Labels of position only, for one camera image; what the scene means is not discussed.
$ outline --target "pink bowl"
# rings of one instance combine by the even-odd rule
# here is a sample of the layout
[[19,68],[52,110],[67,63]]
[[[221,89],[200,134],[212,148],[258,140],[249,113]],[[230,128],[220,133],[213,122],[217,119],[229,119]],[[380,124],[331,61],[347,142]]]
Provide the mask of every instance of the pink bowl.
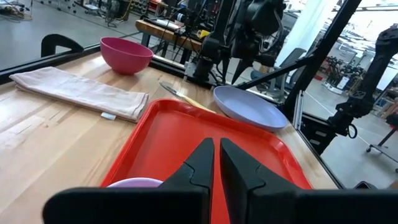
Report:
[[163,181],[147,177],[135,177],[117,181],[108,187],[158,187]]
[[103,37],[100,46],[105,62],[121,75],[142,71],[154,56],[147,47],[117,37]]

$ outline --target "folded towel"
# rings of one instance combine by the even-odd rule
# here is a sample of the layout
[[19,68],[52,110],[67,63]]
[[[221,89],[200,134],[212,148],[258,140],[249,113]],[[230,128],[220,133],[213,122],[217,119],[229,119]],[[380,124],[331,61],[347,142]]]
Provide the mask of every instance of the folded towel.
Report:
[[121,90],[53,67],[17,73],[10,78],[21,90],[41,93],[134,122],[148,101],[147,93]]

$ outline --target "wooden table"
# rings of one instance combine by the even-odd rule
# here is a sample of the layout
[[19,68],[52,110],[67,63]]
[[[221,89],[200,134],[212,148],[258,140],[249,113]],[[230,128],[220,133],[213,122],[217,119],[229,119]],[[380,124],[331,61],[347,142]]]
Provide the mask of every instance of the wooden table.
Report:
[[[97,53],[60,69],[129,91],[144,91],[149,101],[175,98],[160,81],[220,113],[209,90],[147,68],[133,77],[115,74]],[[41,223],[41,210],[54,193],[98,186],[136,124],[110,121],[99,112],[0,86],[0,223]],[[316,189],[336,185],[295,129],[278,137],[293,152]]]
[[[143,20],[137,20],[136,27],[138,31],[142,32],[141,44],[147,47],[149,46],[149,39],[152,35],[158,38],[163,37],[164,41],[170,43],[174,43],[175,39],[177,38],[174,32]],[[193,40],[191,38],[188,38],[187,40],[185,39],[186,37],[180,37],[176,41],[176,44],[178,46],[182,45],[182,47],[184,48],[180,61],[181,64],[184,64],[185,61],[189,58],[191,50],[199,52],[201,47],[201,42]],[[167,44],[165,44],[165,49],[162,53],[162,57],[165,56],[165,50],[167,50]]]

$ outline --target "purple plate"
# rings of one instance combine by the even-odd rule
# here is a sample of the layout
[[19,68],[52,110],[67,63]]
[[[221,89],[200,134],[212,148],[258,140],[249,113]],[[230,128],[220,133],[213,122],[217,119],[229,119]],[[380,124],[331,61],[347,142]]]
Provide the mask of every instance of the purple plate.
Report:
[[274,105],[248,91],[219,86],[213,94],[216,104],[230,118],[268,131],[278,131],[287,125],[285,115]]

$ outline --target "red tray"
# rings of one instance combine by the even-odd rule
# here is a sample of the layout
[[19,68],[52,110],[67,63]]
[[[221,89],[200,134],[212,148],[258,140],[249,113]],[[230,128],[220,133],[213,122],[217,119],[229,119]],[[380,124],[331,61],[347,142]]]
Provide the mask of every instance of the red tray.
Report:
[[150,104],[101,186],[131,177],[165,180],[204,138],[216,146],[212,223],[229,223],[220,174],[220,139],[229,138],[281,177],[311,189],[287,146],[273,134],[175,100]]

